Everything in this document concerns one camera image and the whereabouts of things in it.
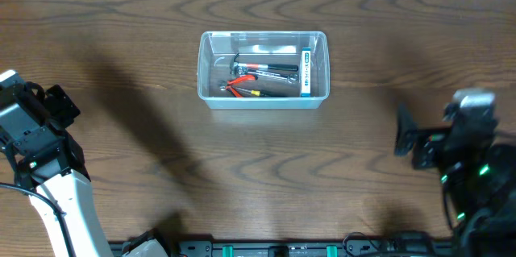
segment glowing green led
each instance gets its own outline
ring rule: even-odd
[[[484,165],[482,168],[481,168],[481,171],[479,172],[479,175],[484,175],[485,173],[487,173],[489,171],[489,165],[486,164]]]

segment red-handled pliers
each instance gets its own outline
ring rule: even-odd
[[[251,75],[251,74],[244,75],[241,77],[237,77],[234,80],[228,81],[226,85],[224,85],[225,84],[224,82],[221,82],[220,89],[230,91],[235,97],[243,97],[242,95],[240,95],[240,93],[238,93],[235,89],[233,89],[232,86],[242,83],[242,82],[245,82],[245,81],[254,81],[254,80],[256,80],[255,75]]]

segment plastic bin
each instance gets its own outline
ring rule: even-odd
[[[230,64],[296,64],[310,48],[310,97],[300,97],[301,82],[285,83],[258,77],[239,85],[245,89],[281,91],[287,97],[234,97],[221,83],[234,79]],[[201,37],[198,94],[211,109],[315,109],[330,94],[330,57],[321,31],[207,31]]]

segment green tape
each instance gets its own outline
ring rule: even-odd
[[[328,246],[326,247],[326,252],[328,257],[337,257],[337,246]]]
[[[233,257],[233,246],[223,246],[223,257]]]

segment wooden table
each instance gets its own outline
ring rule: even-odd
[[[204,31],[327,34],[317,110],[210,110]],[[166,235],[341,239],[449,235],[435,171],[393,156],[397,103],[438,125],[456,89],[497,92],[516,131],[516,0],[0,0],[0,68],[62,85],[81,109],[102,228]],[[6,161],[0,180],[12,182]],[[26,197],[0,191],[0,256],[51,256]]]

